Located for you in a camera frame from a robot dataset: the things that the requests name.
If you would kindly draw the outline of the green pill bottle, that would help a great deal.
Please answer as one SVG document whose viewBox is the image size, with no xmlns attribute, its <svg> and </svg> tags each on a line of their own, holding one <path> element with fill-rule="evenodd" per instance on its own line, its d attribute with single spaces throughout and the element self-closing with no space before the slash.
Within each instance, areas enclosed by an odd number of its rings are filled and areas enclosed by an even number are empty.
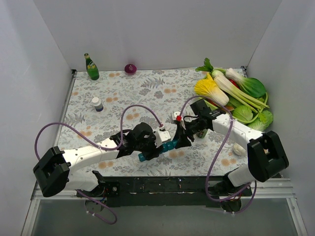
<svg viewBox="0 0 315 236">
<path fill-rule="evenodd" d="M 196 136 L 197 136 L 198 138 L 203 139 L 203 138 L 205 138 L 207 132 L 208 132 L 208 130 L 207 130 L 207 129 L 204 129 L 204 130 L 198 132 L 198 133 L 196 134 Z"/>
</svg>

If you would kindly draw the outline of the teal weekly pill organizer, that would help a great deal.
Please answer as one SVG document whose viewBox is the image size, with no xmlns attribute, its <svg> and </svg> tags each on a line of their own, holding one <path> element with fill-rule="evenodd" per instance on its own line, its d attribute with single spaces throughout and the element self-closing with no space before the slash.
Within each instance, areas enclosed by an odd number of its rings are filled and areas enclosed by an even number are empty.
<svg viewBox="0 0 315 236">
<path fill-rule="evenodd" d="M 176 144 L 177 140 L 173 140 L 163 143 L 160 147 L 153 145 L 152 147 L 149 147 L 147 150 L 141 151 L 141 153 L 138 154 L 139 161 L 144 162 L 157 158 L 160 154 L 173 150 Z"/>
</svg>

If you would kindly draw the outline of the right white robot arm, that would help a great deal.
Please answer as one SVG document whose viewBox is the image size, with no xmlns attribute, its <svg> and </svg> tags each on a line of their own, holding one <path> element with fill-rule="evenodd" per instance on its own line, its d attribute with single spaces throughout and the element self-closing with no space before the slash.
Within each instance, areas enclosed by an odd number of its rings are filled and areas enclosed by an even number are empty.
<svg viewBox="0 0 315 236">
<path fill-rule="evenodd" d="M 228 110 L 211 110 L 203 99 L 191 104 L 195 116 L 185 121 L 182 112 L 175 113 L 177 125 L 175 148 L 190 147 L 194 135 L 205 129 L 225 135 L 245 149 L 248 163 L 226 173 L 222 181 L 210 188 L 212 194 L 234 195 L 253 181 L 265 182 L 289 166 L 277 133 L 254 130 L 233 119 Z"/>
</svg>

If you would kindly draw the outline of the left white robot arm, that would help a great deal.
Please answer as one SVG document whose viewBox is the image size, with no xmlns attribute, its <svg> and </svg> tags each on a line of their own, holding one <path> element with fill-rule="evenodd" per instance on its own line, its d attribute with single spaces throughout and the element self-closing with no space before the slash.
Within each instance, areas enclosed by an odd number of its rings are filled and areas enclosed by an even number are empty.
<svg viewBox="0 0 315 236">
<path fill-rule="evenodd" d="M 140 153 L 140 161 L 159 157 L 163 152 L 162 131 L 153 131 L 142 122 L 132 130 L 121 130 L 116 135 L 99 142 L 74 149 L 61 150 L 52 147 L 39 157 L 33 173 L 46 198 L 55 196 L 65 189 L 84 190 L 98 197 L 104 193 L 105 185 L 100 175 L 94 171 L 83 173 L 87 166 L 102 161 L 115 160 L 129 156 L 133 152 Z"/>
</svg>

